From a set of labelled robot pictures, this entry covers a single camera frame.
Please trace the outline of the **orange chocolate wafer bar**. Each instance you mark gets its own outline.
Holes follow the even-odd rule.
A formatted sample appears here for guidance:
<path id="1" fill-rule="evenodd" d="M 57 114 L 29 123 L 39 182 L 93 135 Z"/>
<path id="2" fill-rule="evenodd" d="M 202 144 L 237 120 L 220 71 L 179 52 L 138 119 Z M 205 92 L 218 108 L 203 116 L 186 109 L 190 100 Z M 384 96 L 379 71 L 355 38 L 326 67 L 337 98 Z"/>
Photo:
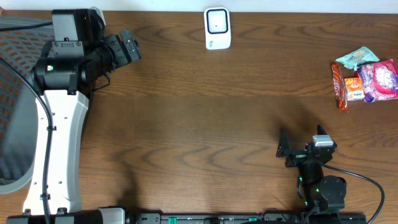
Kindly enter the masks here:
<path id="1" fill-rule="evenodd" d="M 347 112 L 348 105 L 346 100 L 345 82 L 337 63 L 331 64 L 331 73 L 337 106 L 340 111 Z"/>

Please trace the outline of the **small orange snack box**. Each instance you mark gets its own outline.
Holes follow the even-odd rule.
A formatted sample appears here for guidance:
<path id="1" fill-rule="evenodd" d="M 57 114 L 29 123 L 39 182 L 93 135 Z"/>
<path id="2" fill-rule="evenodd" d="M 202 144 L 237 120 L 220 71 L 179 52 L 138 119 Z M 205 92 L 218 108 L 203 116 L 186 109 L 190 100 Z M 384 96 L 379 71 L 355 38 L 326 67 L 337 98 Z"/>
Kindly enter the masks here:
<path id="1" fill-rule="evenodd" d="M 360 78 L 345 78 L 346 99 L 357 101 L 364 99 L 363 84 Z"/>

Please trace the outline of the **teal snack packet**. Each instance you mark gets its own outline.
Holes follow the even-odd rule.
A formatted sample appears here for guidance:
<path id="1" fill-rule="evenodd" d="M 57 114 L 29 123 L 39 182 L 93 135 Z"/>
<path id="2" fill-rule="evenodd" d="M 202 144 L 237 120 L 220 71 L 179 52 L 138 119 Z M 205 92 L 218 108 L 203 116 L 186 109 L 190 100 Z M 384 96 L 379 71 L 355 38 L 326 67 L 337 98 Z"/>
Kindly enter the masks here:
<path id="1" fill-rule="evenodd" d="M 335 60 L 345 68 L 357 71 L 358 67 L 368 62 L 378 62 L 379 58 L 367 47 L 361 47 Z"/>

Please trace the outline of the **purple snack packet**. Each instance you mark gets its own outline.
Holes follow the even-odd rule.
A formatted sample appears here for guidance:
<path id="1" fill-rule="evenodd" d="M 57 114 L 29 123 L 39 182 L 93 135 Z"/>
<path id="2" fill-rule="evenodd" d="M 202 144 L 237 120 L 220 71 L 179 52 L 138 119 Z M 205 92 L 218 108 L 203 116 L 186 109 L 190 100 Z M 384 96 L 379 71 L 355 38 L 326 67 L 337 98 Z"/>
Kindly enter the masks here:
<path id="1" fill-rule="evenodd" d="M 397 67 L 392 59 L 362 65 L 357 71 L 364 91 L 364 101 L 397 99 Z"/>

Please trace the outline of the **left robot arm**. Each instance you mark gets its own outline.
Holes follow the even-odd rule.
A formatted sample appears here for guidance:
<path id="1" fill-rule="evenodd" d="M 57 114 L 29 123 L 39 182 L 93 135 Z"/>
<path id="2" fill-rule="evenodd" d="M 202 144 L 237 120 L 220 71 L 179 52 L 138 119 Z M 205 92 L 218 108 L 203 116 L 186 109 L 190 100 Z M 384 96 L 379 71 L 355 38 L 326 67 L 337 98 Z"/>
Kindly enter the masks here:
<path id="1" fill-rule="evenodd" d="M 31 184 L 21 215 L 10 224 L 127 224 L 136 221 L 122 207 L 84 210 L 79 160 L 83 127 L 95 81 L 141 58 L 129 30 L 105 35 L 103 12 L 96 8 L 52 11 L 55 37 L 30 72 L 27 88 L 38 112 Z"/>

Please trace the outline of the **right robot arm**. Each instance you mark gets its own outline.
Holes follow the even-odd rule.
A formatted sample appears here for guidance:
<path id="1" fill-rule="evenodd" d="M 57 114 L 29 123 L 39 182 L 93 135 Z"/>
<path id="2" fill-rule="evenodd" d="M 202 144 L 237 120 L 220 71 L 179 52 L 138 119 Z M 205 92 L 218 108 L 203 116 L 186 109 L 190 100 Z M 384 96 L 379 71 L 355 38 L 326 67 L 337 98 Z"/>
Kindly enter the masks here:
<path id="1" fill-rule="evenodd" d="M 298 169 L 297 192 L 306 203 L 300 214 L 304 223 L 343 223 L 340 210 L 345 207 L 347 183 L 342 177 L 325 175 L 322 169 L 332 160 L 336 147 L 320 125 L 312 141 L 296 150 L 290 147 L 286 131 L 280 130 L 276 156 L 285 158 L 286 167 Z"/>

